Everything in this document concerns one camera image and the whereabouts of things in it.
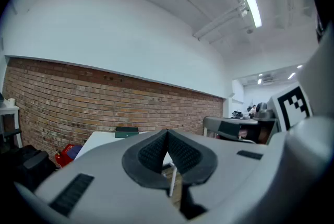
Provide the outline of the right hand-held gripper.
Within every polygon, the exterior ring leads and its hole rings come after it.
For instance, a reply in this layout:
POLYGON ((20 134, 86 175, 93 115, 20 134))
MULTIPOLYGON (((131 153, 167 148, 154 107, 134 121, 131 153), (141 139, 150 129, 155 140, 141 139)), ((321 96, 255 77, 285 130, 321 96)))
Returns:
POLYGON ((298 72, 297 82, 259 103, 255 120, 206 116, 203 126, 227 140, 257 140, 257 121, 278 121, 287 131, 303 119, 315 116, 333 118, 333 22, 312 57, 298 72))

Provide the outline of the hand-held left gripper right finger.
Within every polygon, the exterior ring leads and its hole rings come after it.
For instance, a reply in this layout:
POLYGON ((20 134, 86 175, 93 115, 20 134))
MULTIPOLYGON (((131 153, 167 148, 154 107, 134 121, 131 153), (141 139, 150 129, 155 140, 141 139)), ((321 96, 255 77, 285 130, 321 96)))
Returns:
POLYGON ((333 119, 317 116, 275 134, 267 145, 168 132, 181 163, 180 223, 308 223, 326 190, 333 119))

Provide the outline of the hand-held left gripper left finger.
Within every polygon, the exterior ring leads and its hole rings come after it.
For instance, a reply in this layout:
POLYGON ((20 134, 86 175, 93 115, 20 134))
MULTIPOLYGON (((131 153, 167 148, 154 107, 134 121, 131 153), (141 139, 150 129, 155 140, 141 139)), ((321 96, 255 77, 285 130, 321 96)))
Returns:
POLYGON ((123 169, 125 151, 153 135, 96 147, 51 174, 34 192, 14 185, 41 223, 186 223, 165 190, 141 187, 123 169))

